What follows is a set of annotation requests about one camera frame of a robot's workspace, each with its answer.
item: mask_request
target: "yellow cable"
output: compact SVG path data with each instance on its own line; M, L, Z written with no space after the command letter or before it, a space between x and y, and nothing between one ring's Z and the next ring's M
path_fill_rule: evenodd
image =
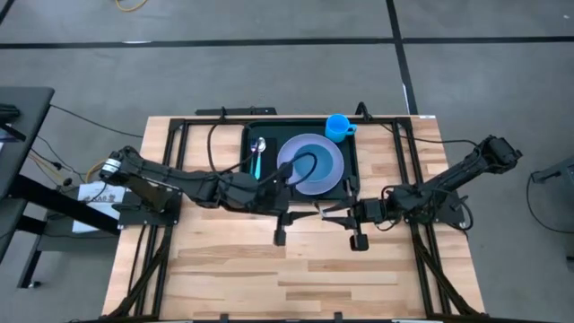
M51 167L49 167L44 161L42 161L40 158L37 158L36 156L34 156L33 154L29 155L28 157L30 157L32 160L34 160L35 162L39 163L40 165L44 166L44 168L46 168L47 170L49 170L52 174L54 174L57 178L59 178L61 181L64 181L64 177L62 175L60 175L57 171L53 170Z
M90 170L88 170L88 172L86 173L86 183L90 183L90 176L91 176L91 174L92 174L99 166L101 166L106 160L107 160L107 159L98 161L98 163L96 163L95 165L91 166Z
M131 13L133 11L136 11L137 9L141 8L142 5L144 5L147 2L147 0L143 0L141 3L131 7L131 8L124 8L123 6L121 6L119 4L119 0L116 0L116 6L119 10L123 11L124 13Z

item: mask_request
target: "handle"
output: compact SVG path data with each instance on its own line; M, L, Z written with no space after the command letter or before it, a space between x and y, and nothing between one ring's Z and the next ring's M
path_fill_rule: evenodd
M255 178L261 177L261 153L257 154L257 165L255 166Z
M249 174L253 174L254 173L254 168L253 166L255 166L255 161L253 160L253 158L251 158L251 163L249 164Z
M347 135L354 135L357 131L357 125L349 125L349 130L347 130Z

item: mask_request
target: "black tray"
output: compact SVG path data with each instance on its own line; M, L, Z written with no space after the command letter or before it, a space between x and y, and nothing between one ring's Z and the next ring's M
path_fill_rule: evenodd
M325 135L326 119L281 119L254 121L246 125L241 136L241 157L243 160L251 153L250 142L252 139L263 137L267 148L262 153L261 179L277 170L277 154L281 147L291 138L301 134ZM336 144L341 150L344 159L343 176L339 183L331 190L316 196L305 196L297 189L291 191L291 201L334 201L347 197L344 191L344 181L350 180L351 185L359 192L359 164L357 163L357 150L354 135L348 135L345 140ZM241 165L242 172L249 172L249 163Z

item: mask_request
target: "blue cup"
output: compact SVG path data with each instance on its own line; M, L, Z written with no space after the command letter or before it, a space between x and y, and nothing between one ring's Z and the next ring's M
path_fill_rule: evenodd
M357 125L352 125L349 119L342 114L334 114L326 120L325 137L334 143L341 143L348 135L354 135Z
M318 144L306 144L299 148L295 156L303 153L313 153L317 157L317 166L305 181L319 182L325 179L333 170L333 157L331 157L331 153L325 147ZM313 168L314 161L313 156L301 157L293 163L293 168L299 176L304 177Z

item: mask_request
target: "black floor line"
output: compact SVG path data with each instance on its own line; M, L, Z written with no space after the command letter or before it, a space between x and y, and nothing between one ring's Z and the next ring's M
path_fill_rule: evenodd
M516 44L574 42L574 36L404 38L404 44Z
M2 11L0 12L0 25L4 21L4 18L6 18L6 15L10 11L10 8L12 8L13 3L14 3L14 0L7 0L6 3L4 4L4 7L2 8Z
M209 39L162 41L105 41L62 43L9 43L0 49L78 49L78 48L200 48L293 45L377 45L392 44L391 38L314 38L314 39Z
M401 29L398 25L398 17L393 0L387 0L387 10L391 29L393 30L393 39L395 40L396 59L398 60L401 80L403 81L406 109L409 114L417 115L419 114L419 110L416 106L416 99L414 98L413 82L411 81L411 74L409 73L409 65L406 62L406 54L402 42L403 38L401 37Z

